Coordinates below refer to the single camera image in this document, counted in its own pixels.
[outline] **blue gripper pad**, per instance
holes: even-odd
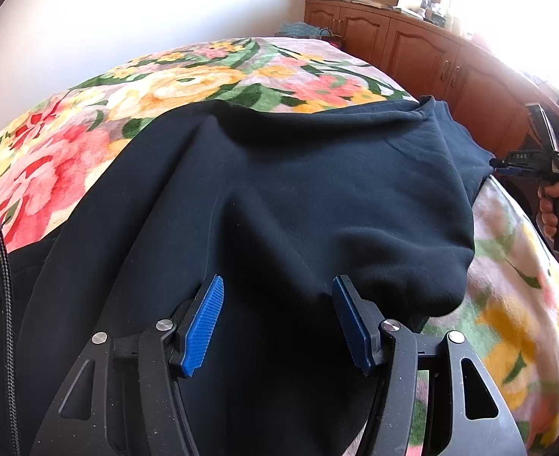
[[[332,303],[354,365],[364,375],[373,374],[383,363],[379,325],[385,320],[379,308],[362,300],[348,276],[337,276],[332,282]]]
[[[177,330],[179,365],[184,377],[201,367],[225,297],[223,280],[207,277]]]

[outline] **white wall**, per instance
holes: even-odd
[[[0,8],[0,130],[53,93],[141,54],[272,35],[305,0],[6,0]]]

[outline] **black fabric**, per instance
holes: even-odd
[[[332,279],[349,274],[416,331],[457,307],[490,158],[433,98],[315,115],[209,101],[158,117],[20,291],[25,448],[95,331],[140,333],[217,273],[226,301],[203,367],[181,381],[202,456],[342,454],[375,382],[353,366]]]

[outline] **ribbed blue pad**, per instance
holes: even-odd
[[[364,375],[370,375],[375,369],[370,335],[349,292],[338,277],[332,282],[332,302],[354,365],[361,368]]]
[[[202,366],[214,326],[216,326],[216,320],[221,313],[224,298],[224,283],[222,278],[217,276],[212,280],[208,291],[206,291],[206,295],[186,333],[182,370],[187,377],[191,377],[193,371]]]

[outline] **floral bedspread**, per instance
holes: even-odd
[[[50,97],[0,132],[7,247],[38,241],[64,222],[128,142],[169,109],[221,99],[312,113],[403,98],[412,99],[378,69],[315,40],[236,39],[135,58]],[[466,334],[536,454],[559,433],[559,266],[493,178],[473,211],[476,253],[466,298],[424,332]],[[423,440],[423,375],[417,393],[411,455]]]

